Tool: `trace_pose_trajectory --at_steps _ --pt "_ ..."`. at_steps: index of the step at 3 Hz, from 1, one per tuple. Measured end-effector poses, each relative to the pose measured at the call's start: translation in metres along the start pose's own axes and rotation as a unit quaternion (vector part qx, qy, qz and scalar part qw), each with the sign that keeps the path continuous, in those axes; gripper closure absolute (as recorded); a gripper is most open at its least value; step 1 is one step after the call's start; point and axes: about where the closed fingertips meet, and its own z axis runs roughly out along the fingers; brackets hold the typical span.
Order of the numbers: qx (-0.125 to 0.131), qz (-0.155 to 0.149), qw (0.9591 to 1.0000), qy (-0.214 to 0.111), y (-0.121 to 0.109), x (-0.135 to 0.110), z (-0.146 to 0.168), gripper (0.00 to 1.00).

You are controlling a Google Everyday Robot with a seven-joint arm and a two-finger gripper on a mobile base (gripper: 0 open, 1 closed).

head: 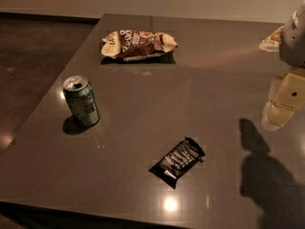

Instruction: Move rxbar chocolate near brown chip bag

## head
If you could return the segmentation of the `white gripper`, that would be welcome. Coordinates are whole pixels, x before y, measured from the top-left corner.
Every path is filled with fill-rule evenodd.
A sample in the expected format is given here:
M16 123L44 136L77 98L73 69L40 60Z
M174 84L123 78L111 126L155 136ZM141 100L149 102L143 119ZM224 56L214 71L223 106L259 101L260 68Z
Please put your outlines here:
M305 1L291 18L263 39L259 48L264 52L279 52L280 59L294 67L272 81L261 125L267 131L282 128L305 104Z

